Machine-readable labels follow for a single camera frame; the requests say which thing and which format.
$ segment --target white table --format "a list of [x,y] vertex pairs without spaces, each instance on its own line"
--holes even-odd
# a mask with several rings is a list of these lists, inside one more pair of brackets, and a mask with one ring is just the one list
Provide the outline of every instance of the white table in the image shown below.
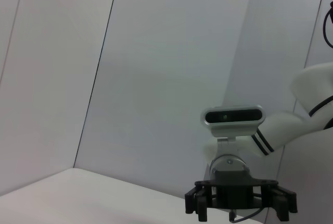
[[[199,224],[183,199],[82,169],[69,169],[0,197],[1,224]],[[208,209],[208,222],[228,213]],[[259,224],[247,220],[242,224]]]

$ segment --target black cable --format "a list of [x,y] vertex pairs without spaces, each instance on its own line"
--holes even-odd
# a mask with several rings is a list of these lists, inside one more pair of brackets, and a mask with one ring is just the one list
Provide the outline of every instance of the black cable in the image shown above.
[[331,48],[333,48],[333,45],[329,42],[329,40],[327,39],[327,35],[326,35],[326,21],[329,15],[333,16],[333,2],[331,3],[331,9],[328,11],[328,13],[326,14],[325,18],[324,18],[324,23],[323,23],[323,35],[324,35],[324,39],[325,42],[327,43],[328,46],[330,46]]
[[235,217],[236,217],[235,212],[234,212],[234,211],[231,211],[231,212],[229,213],[229,221],[230,221],[231,223],[239,223],[239,222],[241,222],[241,221],[243,221],[243,220],[247,220],[247,219],[250,219],[250,218],[256,216],[256,215],[259,214],[263,209],[264,209],[264,208],[260,208],[260,209],[258,209],[257,211],[255,211],[253,214],[250,214],[250,215],[248,215],[248,216],[246,216],[246,217],[243,217],[243,218],[240,218],[240,219],[238,219],[238,220],[235,220]]

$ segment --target camera lens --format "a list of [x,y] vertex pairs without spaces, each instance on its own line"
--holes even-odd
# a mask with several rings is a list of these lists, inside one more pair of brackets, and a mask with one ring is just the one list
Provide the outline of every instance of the camera lens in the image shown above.
[[205,116],[207,123],[258,121],[261,118],[262,112],[259,109],[215,111],[208,112]]

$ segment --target cable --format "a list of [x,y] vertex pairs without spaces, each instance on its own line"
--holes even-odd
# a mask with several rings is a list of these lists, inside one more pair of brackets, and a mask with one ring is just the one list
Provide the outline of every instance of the cable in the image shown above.
[[330,46],[331,48],[333,48],[333,45],[329,42],[329,40],[327,39],[327,36],[326,36],[326,21],[327,21],[328,16],[331,15],[331,14],[333,16],[333,2],[331,2],[331,9],[326,14],[326,16],[324,18],[324,23],[323,23],[323,35],[324,35],[325,42],[327,43],[328,46]]
[[235,214],[235,212],[232,210],[232,211],[230,211],[230,213],[229,213],[229,221],[230,221],[231,223],[239,223],[239,222],[241,222],[241,221],[243,221],[243,220],[247,220],[247,219],[252,218],[253,216],[256,216],[256,215],[259,214],[263,209],[264,209],[264,208],[260,208],[260,209],[258,209],[257,211],[255,211],[253,214],[248,215],[248,216],[243,217],[243,218],[240,218],[240,219],[238,219],[238,220],[235,220],[235,218],[236,218],[236,214]]

